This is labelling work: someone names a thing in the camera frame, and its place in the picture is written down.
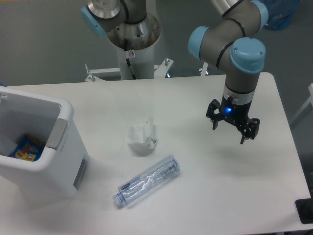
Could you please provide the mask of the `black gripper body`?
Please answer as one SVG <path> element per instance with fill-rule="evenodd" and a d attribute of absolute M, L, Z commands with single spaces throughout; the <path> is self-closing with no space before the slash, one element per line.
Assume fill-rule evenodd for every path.
<path fill-rule="evenodd" d="M 248 112 L 250 110 L 252 101 L 246 104 L 235 104 L 233 98 L 225 99 L 222 97 L 219 113 L 221 114 L 221 120 L 228 122 L 231 125 L 241 129 L 247 123 Z"/>

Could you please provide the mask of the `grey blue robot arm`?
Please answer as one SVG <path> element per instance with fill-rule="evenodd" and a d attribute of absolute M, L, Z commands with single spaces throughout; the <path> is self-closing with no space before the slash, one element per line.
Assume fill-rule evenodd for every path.
<path fill-rule="evenodd" d="M 212 100 L 206 116 L 214 128 L 223 120 L 237 128 L 242 140 L 252 140 L 260 120 L 248 112 L 266 55 L 254 34 L 266 24 L 268 10 L 257 0 L 215 0 L 213 5 L 223 21 L 214 28 L 197 27 L 188 40 L 194 57 L 226 75 L 222 100 Z M 108 37 L 115 46 L 123 80 L 155 77 L 154 45 L 161 29 L 146 1 L 90 0 L 81 16 L 95 35 Z"/>

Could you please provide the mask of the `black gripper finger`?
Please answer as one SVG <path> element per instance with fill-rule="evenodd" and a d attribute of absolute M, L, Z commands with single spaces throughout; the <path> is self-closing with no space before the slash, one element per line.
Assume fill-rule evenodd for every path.
<path fill-rule="evenodd" d="M 221 104 L 218 100 L 213 99 L 208 105 L 206 117 L 213 123 L 212 129 L 215 130 L 218 127 L 218 123 L 221 120 L 221 114 L 219 113 L 219 108 Z"/>
<path fill-rule="evenodd" d="M 240 129 L 242 134 L 240 144 L 244 144 L 245 140 L 254 140 L 258 135 L 259 127 L 260 120 L 258 118 L 249 118 L 247 123 Z"/>

